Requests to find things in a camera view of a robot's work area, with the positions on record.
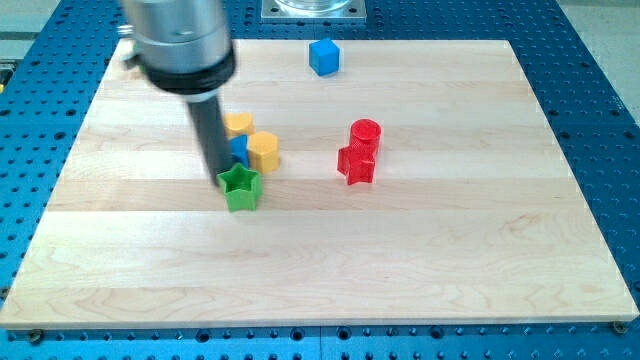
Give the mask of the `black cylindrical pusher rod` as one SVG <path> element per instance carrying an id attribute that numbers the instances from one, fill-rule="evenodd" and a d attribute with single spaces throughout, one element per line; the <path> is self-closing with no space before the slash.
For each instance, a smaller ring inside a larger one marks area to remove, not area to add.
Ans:
<path id="1" fill-rule="evenodd" d="M 211 181 L 218 187 L 218 175 L 234 164 L 218 97 L 188 102 L 187 107 Z"/>

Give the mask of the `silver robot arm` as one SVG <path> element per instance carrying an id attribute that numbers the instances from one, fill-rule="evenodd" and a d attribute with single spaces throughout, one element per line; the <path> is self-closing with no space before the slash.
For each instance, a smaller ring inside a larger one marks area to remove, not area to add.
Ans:
<path id="1" fill-rule="evenodd" d="M 122 0 L 133 61 L 155 87 L 186 103 L 211 181 L 233 166 L 219 89 L 236 70 L 227 13 L 217 0 Z"/>

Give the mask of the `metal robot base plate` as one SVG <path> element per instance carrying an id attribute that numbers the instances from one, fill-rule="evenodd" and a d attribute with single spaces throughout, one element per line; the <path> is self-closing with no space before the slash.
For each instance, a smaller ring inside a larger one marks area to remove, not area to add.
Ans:
<path id="1" fill-rule="evenodd" d="M 365 0 L 262 0 L 265 21 L 354 20 L 367 18 Z"/>

